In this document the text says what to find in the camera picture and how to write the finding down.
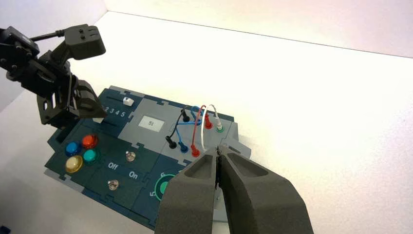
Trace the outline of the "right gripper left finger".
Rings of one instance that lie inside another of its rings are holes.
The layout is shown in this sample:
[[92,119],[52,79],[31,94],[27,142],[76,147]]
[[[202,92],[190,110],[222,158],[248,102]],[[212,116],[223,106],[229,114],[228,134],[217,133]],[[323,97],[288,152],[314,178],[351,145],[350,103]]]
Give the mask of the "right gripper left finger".
[[217,155],[204,154],[170,180],[159,206],[156,234],[210,234]]

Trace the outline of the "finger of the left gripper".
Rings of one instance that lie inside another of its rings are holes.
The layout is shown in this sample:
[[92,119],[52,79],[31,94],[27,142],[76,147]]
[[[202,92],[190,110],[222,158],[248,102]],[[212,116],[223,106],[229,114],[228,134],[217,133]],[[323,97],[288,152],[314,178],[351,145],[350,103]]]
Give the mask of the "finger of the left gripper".
[[61,103],[59,95],[48,98],[37,95],[38,111],[40,121],[43,125],[51,125],[58,129],[65,129],[76,125],[79,117]]
[[80,118],[105,118],[107,116],[98,96],[85,80],[78,81],[76,107]]

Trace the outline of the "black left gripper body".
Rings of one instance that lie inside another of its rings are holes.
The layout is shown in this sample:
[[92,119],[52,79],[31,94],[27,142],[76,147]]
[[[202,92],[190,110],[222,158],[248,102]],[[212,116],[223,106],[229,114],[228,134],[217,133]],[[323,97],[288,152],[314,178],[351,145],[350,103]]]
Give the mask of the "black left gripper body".
[[49,50],[32,58],[32,92],[39,110],[66,109],[70,104],[77,78],[72,74],[70,50]]

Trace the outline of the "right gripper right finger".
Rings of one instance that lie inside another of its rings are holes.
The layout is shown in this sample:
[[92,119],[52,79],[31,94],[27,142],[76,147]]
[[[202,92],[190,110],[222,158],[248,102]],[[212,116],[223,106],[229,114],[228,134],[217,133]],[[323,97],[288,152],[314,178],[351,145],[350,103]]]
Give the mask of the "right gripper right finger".
[[219,186],[232,234],[312,234],[304,200],[285,177],[218,146]]

